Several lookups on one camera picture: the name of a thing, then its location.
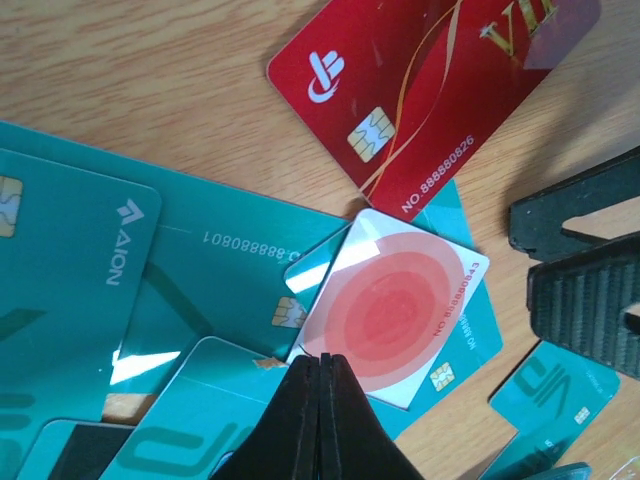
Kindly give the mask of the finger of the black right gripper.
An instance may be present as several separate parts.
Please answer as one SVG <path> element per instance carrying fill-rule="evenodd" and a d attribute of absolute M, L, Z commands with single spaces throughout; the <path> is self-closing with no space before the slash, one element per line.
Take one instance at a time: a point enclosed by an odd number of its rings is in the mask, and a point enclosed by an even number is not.
<path fill-rule="evenodd" d="M 512 203 L 509 244 L 541 262 L 601 245 L 603 238 L 571 232 L 563 223 L 638 195 L 639 149 L 635 147 Z"/>
<path fill-rule="evenodd" d="M 540 339 L 631 378 L 639 376 L 639 236 L 630 234 L 529 269 L 527 308 Z"/>

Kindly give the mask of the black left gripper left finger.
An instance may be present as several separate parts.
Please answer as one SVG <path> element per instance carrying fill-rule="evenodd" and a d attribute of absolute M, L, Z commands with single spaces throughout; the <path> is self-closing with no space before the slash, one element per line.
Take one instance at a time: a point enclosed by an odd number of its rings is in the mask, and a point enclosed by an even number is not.
<path fill-rule="evenodd" d="M 319 359 L 296 358 L 253 431 L 213 477 L 316 479 L 319 394 Z"/>

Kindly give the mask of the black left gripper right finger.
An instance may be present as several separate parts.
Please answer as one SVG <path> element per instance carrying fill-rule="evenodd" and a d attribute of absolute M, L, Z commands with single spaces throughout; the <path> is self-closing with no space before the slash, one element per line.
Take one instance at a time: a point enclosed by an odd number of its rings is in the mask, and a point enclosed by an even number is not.
<path fill-rule="evenodd" d="M 381 426 L 347 359 L 320 358 L 319 477 L 420 479 Z"/>

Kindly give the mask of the white card red circle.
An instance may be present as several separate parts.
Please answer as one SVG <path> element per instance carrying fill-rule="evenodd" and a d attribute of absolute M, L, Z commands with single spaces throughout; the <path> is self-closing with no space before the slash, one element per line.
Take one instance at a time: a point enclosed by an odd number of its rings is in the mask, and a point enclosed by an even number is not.
<path fill-rule="evenodd" d="M 341 354 L 365 393 L 406 409 L 488 267 L 474 250 L 365 209 L 289 357 Z"/>

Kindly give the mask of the teal card with signature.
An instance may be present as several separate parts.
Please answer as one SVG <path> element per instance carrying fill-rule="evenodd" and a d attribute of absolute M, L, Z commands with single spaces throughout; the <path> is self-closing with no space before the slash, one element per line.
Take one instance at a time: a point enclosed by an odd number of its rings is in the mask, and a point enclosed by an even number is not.
<path fill-rule="evenodd" d="M 201 339 L 103 479 L 207 479 L 246 439 L 287 366 L 218 337 Z"/>

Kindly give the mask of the teal leather card holder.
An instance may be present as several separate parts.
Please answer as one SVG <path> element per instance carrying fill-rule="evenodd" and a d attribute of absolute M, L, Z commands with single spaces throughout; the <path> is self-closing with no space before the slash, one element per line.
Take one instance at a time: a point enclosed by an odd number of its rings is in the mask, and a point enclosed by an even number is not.
<path fill-rule="evenodd" d="M 589 480 L 593 469 L 585 462 L 556 467 L 536 473 L 526 480 Z M 611 480 L 634 480 L 639 478 L 639 457 L 633 457 L 619 467 L 611 476 Z"/>

